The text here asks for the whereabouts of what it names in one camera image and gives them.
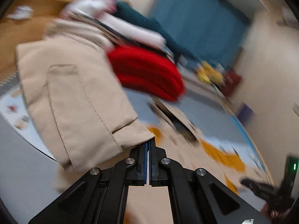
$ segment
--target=metal screw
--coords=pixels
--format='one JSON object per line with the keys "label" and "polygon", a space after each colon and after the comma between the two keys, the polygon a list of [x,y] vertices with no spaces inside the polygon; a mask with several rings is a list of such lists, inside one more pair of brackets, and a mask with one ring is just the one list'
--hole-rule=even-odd
{"label": "metal screw", "polygon": [[205,176],[206,175],[206,170],[204,170],[203,168],[199,168],[197,169],[196,173],[199,175],[199,176]]}
{"label": "metal screw", "polygon": [[100,170],[99,170],[98,168],[94,167],[94,168],[92,168],[89,172],[90,172],[92,175],[97,175],[97,174],[100,172]]}
{"label": "metal screw", "polygon": [[162,159],[161,159],[161,162],[162,162],[163,164],[170,164],[170,159],[169,159],[169,158],[162,158]]}
{"label": "metal screw", "polygon": [[133,164],[134,162],[135,162],[134,158],[129,157],[129,158],[126,159],[127,164]]}

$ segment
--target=gray surface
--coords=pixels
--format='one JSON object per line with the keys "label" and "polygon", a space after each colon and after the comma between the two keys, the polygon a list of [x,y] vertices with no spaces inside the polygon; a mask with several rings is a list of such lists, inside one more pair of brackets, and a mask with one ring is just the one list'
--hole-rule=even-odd
{"label": "gray surface", "polygon": [[[125,91],[142,122],[158,123],[148,107],[147,94]],[[207,136],[246,144],[221,105],[189,92],[175,105]],[[19,224],[28,223],[59,196],[51,186],[57,166],[55,161],[24,141],[0,115],[0,196]],[[250,191],[240,196],[258,210],[264,204]]]}

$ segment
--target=teal curtain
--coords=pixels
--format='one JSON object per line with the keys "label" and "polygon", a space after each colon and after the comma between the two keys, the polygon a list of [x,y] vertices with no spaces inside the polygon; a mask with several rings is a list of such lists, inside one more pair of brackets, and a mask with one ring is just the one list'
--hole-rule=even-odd
{"label": "teal curtain", "polygon": [[199,60],[230,68],[250,24],[227,0],[156,0],[150,16],[198,58],[191,69]]}

